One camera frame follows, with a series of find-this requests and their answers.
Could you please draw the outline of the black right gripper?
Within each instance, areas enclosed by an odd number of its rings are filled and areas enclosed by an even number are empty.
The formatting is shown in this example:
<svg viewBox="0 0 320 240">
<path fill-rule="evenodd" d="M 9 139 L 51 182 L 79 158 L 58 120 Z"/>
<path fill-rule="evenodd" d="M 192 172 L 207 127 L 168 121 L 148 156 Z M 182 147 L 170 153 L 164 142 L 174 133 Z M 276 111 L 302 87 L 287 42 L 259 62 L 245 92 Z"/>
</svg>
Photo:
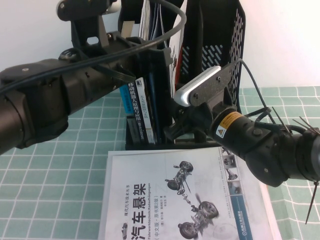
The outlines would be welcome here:
<svg viewBox="0 0 320 240">
<path fill-rule="evenodd" d="M 173 117 L 174 123 L 163 129 L 164 134 L 173 141 L 184 134 L 200 132 L 206 139 L 213 140 L 210 130 L 218 116 L 217 110 L 217 104 L 206 102 L 200 106 L 178 107 Z"/>
</svg>

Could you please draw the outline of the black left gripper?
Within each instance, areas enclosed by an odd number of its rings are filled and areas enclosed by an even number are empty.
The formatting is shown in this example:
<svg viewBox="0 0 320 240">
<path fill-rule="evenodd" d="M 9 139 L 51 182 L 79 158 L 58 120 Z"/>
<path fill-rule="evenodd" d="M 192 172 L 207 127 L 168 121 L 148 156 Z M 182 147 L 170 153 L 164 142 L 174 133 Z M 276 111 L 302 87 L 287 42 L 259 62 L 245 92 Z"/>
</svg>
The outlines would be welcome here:
<svg viewBox="0 0 320 240">
<path fill-rule="evenodd" d="M 173 63 L 169 47 L 158 48 L 139 36 L 123 37 L 118 31 L 107 33 L 109 46 L 107 55 L 116 55 L 116 59 L 107 63 L 107 75 L 110 77 L 143 77 L 153 71 L 168 73 Z"/>
</svg>

